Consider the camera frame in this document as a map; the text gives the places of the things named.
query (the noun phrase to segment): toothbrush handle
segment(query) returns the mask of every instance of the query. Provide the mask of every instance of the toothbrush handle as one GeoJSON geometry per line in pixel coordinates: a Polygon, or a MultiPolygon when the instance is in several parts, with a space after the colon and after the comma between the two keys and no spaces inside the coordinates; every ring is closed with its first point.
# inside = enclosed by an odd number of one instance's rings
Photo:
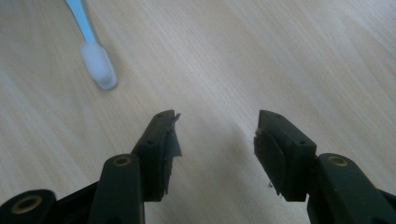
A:
{"type": "Polygon", "coordinates": [[[95,35],[90,26],[90,22],[84,11],[84,6],[82,0],[64,0],[67,5],[69,5],[70,10],[76,18],[79,29],[85,38],[87,43],[96,43],[95,35]]]}

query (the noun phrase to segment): wooden table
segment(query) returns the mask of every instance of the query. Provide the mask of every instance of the wooden table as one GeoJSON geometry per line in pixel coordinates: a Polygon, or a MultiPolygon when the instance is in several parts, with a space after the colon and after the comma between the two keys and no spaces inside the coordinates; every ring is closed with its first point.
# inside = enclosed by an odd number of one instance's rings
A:
{"type": "Polygon", "coordinates": [[[60,199],[175,109],[183,157],[147,223],[308,223],[253,154],[260,109],[396,193],[396,3],[88,0],[119,77],[90,78],[64,1],[0,0],[0,203],[60,199]]]}

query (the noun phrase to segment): black plastic part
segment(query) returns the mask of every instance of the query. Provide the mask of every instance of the black plastic part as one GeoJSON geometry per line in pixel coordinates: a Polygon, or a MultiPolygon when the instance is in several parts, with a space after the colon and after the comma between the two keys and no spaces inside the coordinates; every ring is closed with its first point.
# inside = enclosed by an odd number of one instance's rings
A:
{"type": "Polygon", "coordinates": [[[352,160],[336,154],[322,154],[315,170],[335,223],[396,223],[396,213],[383,193],[352,160]]]}
{"type": "Polygon", "coordinates": [[[8,200],[0,207],[0,223],[50,223],[48,214],[55,202],[55,194],[50,190],[26,191],[8,200]]]}
{"type": "Polygon", "coordinates": [[[380,190],[382,195],[384,195],[385,199],[388,201],[390,206],[392,206],[393,210],[396,212],[396,196],[393,194],[389,194],[383,190],[380,190]]]}
{"type": "Polygon", "coordinates": [[[160,202],[168,190],[173,158],[181,156],[175,132],[179,116],[174,110],[154,116],[132,151],[140,159],[145,202],[160,202]]]}
{"type": "Polygon", "coordinates": [[[56,216],[51,223],[87,223],[96,188],[97,182],[59,200],[56,203],[56,216]]]}
{"type": "Polygon", "coordinates": [[[133,154],[106,161],[88,223],[145,223],[139,158],[133,154]]]}
{"type": "Polygon", "coordinates": [[[254,150],[276,193],[304,202],[317,145],[283,116],[261,110],[254,150]]]}

